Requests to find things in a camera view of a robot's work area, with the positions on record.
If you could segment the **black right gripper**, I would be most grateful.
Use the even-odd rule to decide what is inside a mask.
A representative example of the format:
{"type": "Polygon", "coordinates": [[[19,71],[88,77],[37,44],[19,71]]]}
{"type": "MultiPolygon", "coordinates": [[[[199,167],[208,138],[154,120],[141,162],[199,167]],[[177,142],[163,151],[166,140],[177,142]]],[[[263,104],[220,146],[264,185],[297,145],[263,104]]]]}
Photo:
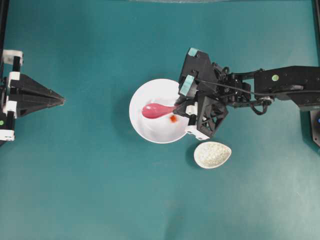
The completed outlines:
{"type": "Polygon", "coordinates": [[[173,113],[188,118],[185,131],[198,140],[210,139],[228,114],[218,92],[228,73],[227,67],[211,62],[207,53],[193,47],[187,51],[173,113]]]}

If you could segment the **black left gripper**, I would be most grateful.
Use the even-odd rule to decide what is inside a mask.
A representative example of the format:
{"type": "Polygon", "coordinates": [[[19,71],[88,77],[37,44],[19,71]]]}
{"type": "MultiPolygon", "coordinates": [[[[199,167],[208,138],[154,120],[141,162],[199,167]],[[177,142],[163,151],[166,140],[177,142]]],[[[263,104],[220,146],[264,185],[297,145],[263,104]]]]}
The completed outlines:
{"type": "Polygon", "coordinates": [[[0,80],[0,145],[15,140],[17,118],[43,109],[62,106],[64,97],[21,73],[23,52],[5,49],[2,52],[0,73],[4,65],[11,65],[12,71],[0,80]],[[40,96],[13,96],[18,89],[40,96]]]}

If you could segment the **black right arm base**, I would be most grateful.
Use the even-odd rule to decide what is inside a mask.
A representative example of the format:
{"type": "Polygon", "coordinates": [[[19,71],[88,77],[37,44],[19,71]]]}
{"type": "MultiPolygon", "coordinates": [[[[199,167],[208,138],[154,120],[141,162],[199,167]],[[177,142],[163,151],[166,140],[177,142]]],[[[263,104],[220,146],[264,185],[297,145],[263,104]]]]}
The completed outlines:
{"type": "Polygon", "coordinates": [[[320,147],[320,111],[312,110],[309,115],[312,140],[320,147]]]}

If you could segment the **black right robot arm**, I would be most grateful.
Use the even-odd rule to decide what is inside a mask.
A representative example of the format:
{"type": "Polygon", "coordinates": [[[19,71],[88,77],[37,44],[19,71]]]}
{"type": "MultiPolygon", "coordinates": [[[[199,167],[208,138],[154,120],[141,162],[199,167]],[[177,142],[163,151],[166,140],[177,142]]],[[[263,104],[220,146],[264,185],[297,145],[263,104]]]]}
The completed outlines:
{"type": "Polygon", "coordinates": [[[303,112],[319,111],[319,67],[234,73],[211,62],[207,53],[190,48],[179,76],[173,113],[188,118],[187,133],[207,140],[228,115],[227,107],[250,108],[261,116],[276,99],[292,101],[303,112]]]}

